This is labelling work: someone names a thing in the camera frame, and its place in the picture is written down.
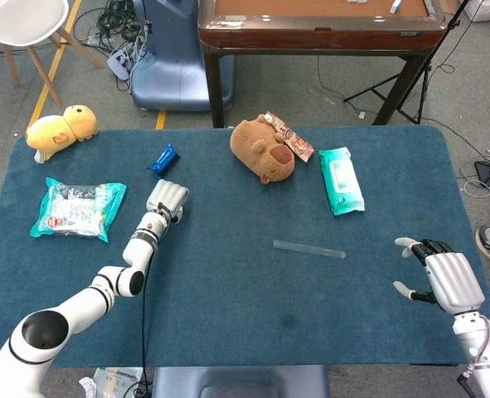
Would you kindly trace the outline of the clear plastic bag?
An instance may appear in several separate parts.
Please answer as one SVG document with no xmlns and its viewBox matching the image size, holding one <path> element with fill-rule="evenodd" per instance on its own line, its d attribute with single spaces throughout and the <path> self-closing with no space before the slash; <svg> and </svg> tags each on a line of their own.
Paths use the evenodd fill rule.
<svg viewBox="0 0 490 398">
<path fill-rule="evenodd" d="M 142 373 L 141 367 L 98 367 L 96 398 L 141 398 L 147 392 Z"/>
</svg>

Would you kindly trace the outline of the yellow plush toy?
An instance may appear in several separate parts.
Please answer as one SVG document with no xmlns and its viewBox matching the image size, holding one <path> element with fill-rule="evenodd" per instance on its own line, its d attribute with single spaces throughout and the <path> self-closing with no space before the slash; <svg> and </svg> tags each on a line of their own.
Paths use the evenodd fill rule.
<svg viewBox="0 0 490 398">
<path fill-rule="evenodd" d="M 38 119 L 27 128 L 25 140 L 29 147 L 36 150 L 34 160 L 44 163 L 76 141 L 85 141 L 97 133 L 94 112 L 85 105 L 76 104 L 67 107 L 63 115 Z"/>
</svg>

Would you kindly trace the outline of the blue cookie packet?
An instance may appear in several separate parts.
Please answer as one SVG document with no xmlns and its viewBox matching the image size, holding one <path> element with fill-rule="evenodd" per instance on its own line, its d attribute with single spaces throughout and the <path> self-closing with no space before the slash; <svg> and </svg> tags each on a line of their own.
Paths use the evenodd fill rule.
<svg viewBox="0 0 490 398">
<path fill-rule="evenodd" d="M 175 148 L 168 144 L 159 157 L 147 166 L 147 169 L 153 172 L 156 180 L 160 180 L 164 173 L 180 158 L 181 156 Z"/>
</svg>

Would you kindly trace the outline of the black smartphone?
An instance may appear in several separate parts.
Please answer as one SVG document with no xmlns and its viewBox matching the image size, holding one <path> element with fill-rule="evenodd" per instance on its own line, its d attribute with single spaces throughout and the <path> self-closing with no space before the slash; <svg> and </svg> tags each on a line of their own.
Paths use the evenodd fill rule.
<svg viewBox="0 0 490 398">
<path fill-rule="evenodd" d="M 478 180 L 485 186 L 490 187 L 490 162 L 477 160 L 474 163 Z"/>
</svg>

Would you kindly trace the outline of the brown capybara plush toy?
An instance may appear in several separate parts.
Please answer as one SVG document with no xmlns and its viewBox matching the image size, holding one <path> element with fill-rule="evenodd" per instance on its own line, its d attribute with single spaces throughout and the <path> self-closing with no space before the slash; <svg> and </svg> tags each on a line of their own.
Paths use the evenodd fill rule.
<svg viewBox="0 0 490 398">
<path fill-rule="evenodd" d="M 230 150 L 263 184 L 281 182 L 294 172 L 294 153 L 264 114 L 235 126 Z"/>
</svg>

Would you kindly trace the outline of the clear plastic tube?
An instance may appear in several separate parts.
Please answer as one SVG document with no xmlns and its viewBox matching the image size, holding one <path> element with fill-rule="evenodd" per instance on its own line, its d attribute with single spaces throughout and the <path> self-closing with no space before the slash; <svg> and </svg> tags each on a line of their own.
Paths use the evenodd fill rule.
<svg viewBox="0 0 490 398">
<path fill-rule="evenodd" d="M 332 258 L 345 259 L 346 253 L 342 250 L 327 249 L 313 245 L 303 245 L 283 240 L 274 240 L 273 247 L 279 250 L 290 250 L 310 255 L 321 255 Z"/>
</svg>

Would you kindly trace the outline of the blue-grey machine base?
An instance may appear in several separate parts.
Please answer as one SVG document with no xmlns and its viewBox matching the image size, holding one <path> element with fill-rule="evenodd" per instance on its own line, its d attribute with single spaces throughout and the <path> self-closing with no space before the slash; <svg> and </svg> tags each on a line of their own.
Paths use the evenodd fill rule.
<svg viewBox="0 0 490 398">
<path fill-rule="evenodd" d="M 131 78 L 133 102 L 142 109 L 209 111 L 198 0 L 133 0 L 133 5 L 139 23 L 150 23 L 147 53 Z"/>
</svg>

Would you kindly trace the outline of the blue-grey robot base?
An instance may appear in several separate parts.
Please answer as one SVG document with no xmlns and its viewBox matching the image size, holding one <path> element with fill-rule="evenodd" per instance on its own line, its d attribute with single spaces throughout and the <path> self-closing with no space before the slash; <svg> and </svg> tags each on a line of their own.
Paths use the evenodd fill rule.
<svg viewBox="0 0 490 398">
<path fill-rule="evenodd" d="M 298 366 L 159 367 L 152 398 L 331 398 L 327 368 Z"/>
</svg>

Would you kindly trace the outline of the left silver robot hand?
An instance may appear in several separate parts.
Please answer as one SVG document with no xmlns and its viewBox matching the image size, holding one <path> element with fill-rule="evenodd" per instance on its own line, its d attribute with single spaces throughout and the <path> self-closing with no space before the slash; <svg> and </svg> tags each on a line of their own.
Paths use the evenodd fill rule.
<svg viewBox="0 0 490 398">
<path fill-rule="evenodd" d="M 148 197 L 147 211 L 159 212 L 167 209 L 172 223 L 178 223 L 183 216 L 183 205 L 189 195 L 189 189 L 175 182 L 160 179 Z"/>
</svg>

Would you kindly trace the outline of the black tripod stand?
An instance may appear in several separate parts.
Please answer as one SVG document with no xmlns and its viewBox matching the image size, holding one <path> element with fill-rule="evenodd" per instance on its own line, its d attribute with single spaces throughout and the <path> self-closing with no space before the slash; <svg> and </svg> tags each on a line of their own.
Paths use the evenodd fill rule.
<svg viewBox="0 0 490 398">
<path fill-rule="evenodd" d="M 425 100 L 426 100 L 426 97 L 427 97 L 427 94 L 428 94 L 428 91 L 429 91 L 429 83 L 430 83 L 430 80 L 431 80 L 432 76 L 434 75 L 434 73 L 437 71 L 437 69 L 440 68 L 444 64 L 444 62 L 443 62 L 441 65 L 437 66 L 435 68 L 435 70 L 433 70 L 433 68 L 432 68 L 432 60 L 433 60 L 434 56 L 436 55 L 436 53 L 438 52 L 438 50 L 441 47 L 441 45 L 444 43 L 447 35 L 452 30 L 454 30 L 456 27 L 458 27 L 460 25 L 461 21 L 459 20 L 459 18 L 461 16 L 461 14 L 463 13 L 463 11 L 465 10 L 466 6 L 470 3 L 470 1 L 471 0 L 457 0 L 457 2 L 459 3 L 458 8 L 457 8 L 457 11 L 453 14 L 453 16 L 451 17 L 451 19 L 447 22 L 445 33 L 443 34 L 443 36 L 440 39 L 439 43 L 431 51 L 430 55 L 428 56 L 428 58 L 424 62 L 424 64 L 421 67 L 420 71 L 418 72 L 418 75 L 415 77 L 415 80 L 410 84 L 409 88 L 405 92 L 404 97 L 402 98 L 402 100 L 400 101 L 400 103 L 395 108 L 395 110 L 401 116 L 403 116 L 407 121 L 410 121 L 413 124 L 420 124 L 420 122 L 422 120 L 424 106 L 425 106 Z M 357 98 L 359 96 L 362 96 L 362 95 L 364 95 L 366 93 L 372 93 L 373 95 L 375 95 L 376 97 L 378 97 L 380 100 L 382 100 L 383 102 L 385 102 L 386 101 L 386 97 L 378 89 L 381 86 L 383 86 L 383 85 L 385 85 L 385 84 L 387 84 L 389 82 L 392 82 L 393 80 L 398 80 L 399 77 L 400 77 L 400 73 L 397 73 L 395 75 L 392 75 L 391 77 L 389 77 L 389 78 L 387 78 L 385 80 L 382 80 L 382 81 L 380 81 L 380 82 L 378 82 L 378 83 L 376 83 L 376 84 L 368 87 L 367 89 L 364 89 L 364 90 L 362 90 L 362 91 L 360 91 L 358 93 L 355 93 L 354 95 L 351 95 L 351 96 L 348 96 L 348 97 L 344 98 L 342 102 L 344 104 L 349 104 L 351 107 L 353 107 L 353 109 L 356 112 L 362 112 L 362 109 L 356 108 L 352 104 L 351 100 L 353 100 L 353 99 L 355 99 L 355 98 Z M 421 87 L 420 87 L 420 101 L 419 101 L 417 112 L 415 113 L 414 116 L 411 116 L 411 115 L 407 114 L 403 110 L 403 105 L 405 104 L 405 102 L 407 101 L 407 99 L 409 98 L 409 96 L 414 92 L 416 82 L 418 81 L 419 78 L 422 78 L 422 83 L 421 83 Z"/>
</svg>

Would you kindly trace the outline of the grey power strip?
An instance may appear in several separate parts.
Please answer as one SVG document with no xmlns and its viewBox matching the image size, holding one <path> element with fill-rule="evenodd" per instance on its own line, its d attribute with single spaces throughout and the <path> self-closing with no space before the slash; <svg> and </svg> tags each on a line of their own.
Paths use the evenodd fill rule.
<svg viewBox="0 0 490 398">
<path fill-rule="evenodd" d="M 133 69 L 145 53 L 144 45 L 137 42 L 124 43 L 109 55 L 107 66 L 119 80 L 129 80 Z"/>
</svg>

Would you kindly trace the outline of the brown mahjong table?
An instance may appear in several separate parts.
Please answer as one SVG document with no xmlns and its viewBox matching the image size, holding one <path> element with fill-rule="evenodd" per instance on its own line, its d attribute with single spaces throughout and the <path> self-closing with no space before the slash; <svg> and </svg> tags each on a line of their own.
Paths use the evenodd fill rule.
<svg viewBox="0 0 490 398">
<path fill-rule="evenodd" d="M 214 127 L 225 125 L 220 58 L 397 56 L 405 61 L 373 123 L 389 122 L 445 33 L 440 0 L 198 0 L 198 36 Z"/>
</svg>

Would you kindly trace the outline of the white chair with wooden legs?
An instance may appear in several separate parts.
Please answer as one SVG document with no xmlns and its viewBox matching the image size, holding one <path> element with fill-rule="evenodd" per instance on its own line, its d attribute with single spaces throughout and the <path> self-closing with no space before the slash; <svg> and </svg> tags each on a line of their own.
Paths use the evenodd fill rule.
<svg viewBox="0 0 490 398">
<path fill-rule="evenodd" d="M 12 48 L 24 48 L 59 106 L 62 106 L 63 102 L 36 53 L 37 43 L 48 39 L 59 46 L 60 42 L 54 38 L 54 35 L 58 35 L 92 64 L 99 68 L 104 67 L 100 59 L 64 28 L 69 10 L 68 0 L 0 0 L 0 44 L 7 60 L 12 85 L 19 86 Z"/>
</svg>

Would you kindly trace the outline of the teal snack bag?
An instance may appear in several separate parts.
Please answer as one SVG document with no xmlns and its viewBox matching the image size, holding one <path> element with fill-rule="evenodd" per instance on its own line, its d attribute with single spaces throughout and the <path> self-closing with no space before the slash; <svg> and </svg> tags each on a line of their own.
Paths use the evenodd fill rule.
<svg viewBox="0 0 490 398">
<path fill-rule="evenodd" d="M 77 235 L 109 241 L 109 227 L 124 199 L 126 185 L 119 182 L 66 185 L 47 177 L 46 186 L 30 236 Z"/>
</svg>

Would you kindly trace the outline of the blue table cloth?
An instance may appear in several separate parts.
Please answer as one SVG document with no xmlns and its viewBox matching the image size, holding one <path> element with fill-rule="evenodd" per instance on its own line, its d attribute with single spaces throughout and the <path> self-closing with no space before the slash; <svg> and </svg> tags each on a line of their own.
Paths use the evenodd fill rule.
<svg viewBox="0 0 490 398">
<path fill-rule="evenodd" d="M 58 366 L 462 363 L 450 315 L 402 297 L 427 291 L 422 264 L 395 239 L 441 240 L 488 291 L 443 134 L 426 125 L 302 128 L 316 149 L 347 147 L 364 211 L 334 216 L 317 158 L 263 184 L 232 154 L 226 129 L 103 131 L 38 164 L 23 139 L 0 193 L 0 348 L 22 318 L 64 302 L 122 253 L 155 186 L 147 166 L 171 144 L 167 178 L 190 191 L 154 256 L 145 298 L 117 298 L 75 335 Z M 121 182 L 107 243 L 33 238 L 46 178 Z M 273 247 L 342 250 L 345 259 Z"/>
</svg>

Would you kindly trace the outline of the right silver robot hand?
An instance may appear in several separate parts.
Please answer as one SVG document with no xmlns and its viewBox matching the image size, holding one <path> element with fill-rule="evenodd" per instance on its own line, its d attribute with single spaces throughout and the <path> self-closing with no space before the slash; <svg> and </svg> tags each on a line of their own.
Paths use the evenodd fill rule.
<svg viewBox="0 0 490 398">
<path fill-rule="evenodd" d="M 414 256 L 420 261 L 431 287 L 429 292 L 420 292 L 395 281 L 393 286 L 401 295 L 412 301 L 436 303 L 453 316 L 480 309 L 485 296 L 464 254 L 438 240 L 399 237 L 395 244 L 403 248 L 403 257 Z"/>
</svg>

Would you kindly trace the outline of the green wet wipes pack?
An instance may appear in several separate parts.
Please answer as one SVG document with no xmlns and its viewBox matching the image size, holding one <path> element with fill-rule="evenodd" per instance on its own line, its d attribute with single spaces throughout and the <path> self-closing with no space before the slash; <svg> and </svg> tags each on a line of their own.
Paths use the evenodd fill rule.
<svg viewBox="0 0 490 398">
<path fill-rule="evenodd" d="M 365 201 L 347 147 L 318 151 L 320 169 L 334 216 L 364 211 Z"/>
</svg>

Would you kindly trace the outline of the brown snack packet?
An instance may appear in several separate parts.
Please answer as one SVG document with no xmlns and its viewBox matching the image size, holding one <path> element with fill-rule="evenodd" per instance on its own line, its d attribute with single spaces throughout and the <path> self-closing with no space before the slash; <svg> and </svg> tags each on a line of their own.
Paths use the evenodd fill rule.
<svg viewBox="0 0 490 398">
<path fill-rule="evenodd" d="M 300 137 L 291 127 L 289 127 L 279 116 L 267 111 L 264 119 L 274 128 L 282 142 L 285 143 L 294 154 L 302 161 L 307 163 L 314 154 L 314 147 L 304 138 Z"/>
</svg>

